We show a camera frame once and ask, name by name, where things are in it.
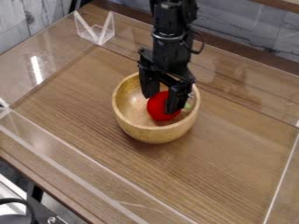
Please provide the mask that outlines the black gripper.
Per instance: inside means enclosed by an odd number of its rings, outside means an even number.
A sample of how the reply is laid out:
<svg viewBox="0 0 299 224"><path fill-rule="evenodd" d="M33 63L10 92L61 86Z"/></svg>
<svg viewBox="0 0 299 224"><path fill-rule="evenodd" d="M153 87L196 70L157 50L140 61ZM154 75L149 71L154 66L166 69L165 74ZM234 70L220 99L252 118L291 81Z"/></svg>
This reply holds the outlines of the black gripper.
<svg viewBox="0 0 299 224"><path fill-rule="evenodd" d="M152 32L153 47L140 48L137 62L138 81L144 98L160 91L160 82L169 87L165 113L173 114L184 108L192 92L194 76L188 68L192 57L192 34L165 35Z"/></svg>

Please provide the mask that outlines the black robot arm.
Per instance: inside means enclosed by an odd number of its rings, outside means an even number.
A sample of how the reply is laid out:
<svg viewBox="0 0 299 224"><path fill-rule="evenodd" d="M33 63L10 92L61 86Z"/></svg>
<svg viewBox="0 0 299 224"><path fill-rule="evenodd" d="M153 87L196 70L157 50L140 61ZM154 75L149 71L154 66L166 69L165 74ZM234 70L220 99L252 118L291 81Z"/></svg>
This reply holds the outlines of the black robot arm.
<svg viewBox="0 0 299 224"><path fill-rule="evenodd" d="M192 29L198 6L196 0L149 0L149 6L153 47L137 51L138 81L145 99L160 92L160 84L168 87L162 107L164 113L172 114L184 107L196 81L188 64L204 48L192 49L193 38L200 35Z"/></svg>

